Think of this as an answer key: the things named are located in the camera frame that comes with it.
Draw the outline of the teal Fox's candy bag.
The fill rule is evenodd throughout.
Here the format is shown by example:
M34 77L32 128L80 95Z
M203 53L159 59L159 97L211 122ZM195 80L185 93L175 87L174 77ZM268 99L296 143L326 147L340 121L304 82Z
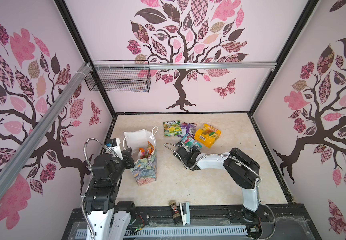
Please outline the teal Fox's candy bag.
M202 145L198 141L195 140L193 134L184 135L182 139L179 141L179 144L190 147L190 148L196 147L198 150L202 148Z

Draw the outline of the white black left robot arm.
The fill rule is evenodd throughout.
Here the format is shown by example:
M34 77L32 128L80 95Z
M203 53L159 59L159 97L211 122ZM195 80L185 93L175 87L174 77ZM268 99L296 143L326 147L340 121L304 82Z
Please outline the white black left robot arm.
M122 240L135 219L133 201L116 202L124 170L134 167L131 152L128 148L121 151L122 158L106 153L94 159L92 180L81 207L88 240Z

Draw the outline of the floral paper bag white inside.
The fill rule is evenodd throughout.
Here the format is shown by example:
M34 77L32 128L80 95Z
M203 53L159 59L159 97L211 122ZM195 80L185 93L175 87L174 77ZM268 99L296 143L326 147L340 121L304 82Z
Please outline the floral paper bag white inside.
M135 181L139 186L157 181L157 159L156 159L156 133L158 127L155 126L151 131L142 129L136 132L124 132L124 148L132 148L132 158L134 168L130 169ZM154 146L154 151L147 159L138 159L137 154L140 148L146 149L148 142Z

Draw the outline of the yellow snack pack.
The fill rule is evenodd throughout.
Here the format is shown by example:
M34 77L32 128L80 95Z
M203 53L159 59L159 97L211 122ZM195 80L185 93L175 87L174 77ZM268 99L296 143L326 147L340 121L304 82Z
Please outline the yellow snack pack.
M219 139L221 134L222 131L214 126L204 124L202 128L196 131L194 139L205 147L210 148Z

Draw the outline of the small orange snack packet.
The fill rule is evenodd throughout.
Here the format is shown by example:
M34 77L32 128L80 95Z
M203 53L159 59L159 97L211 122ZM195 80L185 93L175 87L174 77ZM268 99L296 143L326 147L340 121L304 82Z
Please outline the small orange snack packet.
M140 148L139 152L137 154L137 158L138 159L147 159L147 158L150 157L151 153L152 153L152 149L151 148L146 148L146 149Z

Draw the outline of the orange corn chips bag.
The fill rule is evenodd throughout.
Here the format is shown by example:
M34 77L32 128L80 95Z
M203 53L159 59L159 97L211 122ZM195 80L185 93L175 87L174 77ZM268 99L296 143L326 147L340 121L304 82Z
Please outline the orange corn chips bag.
M147 155L147 158L149 158L151 156L151 154L154 151L154 146L151 142L148 142L148 146L147 146L147 150L145 151L145 154Z

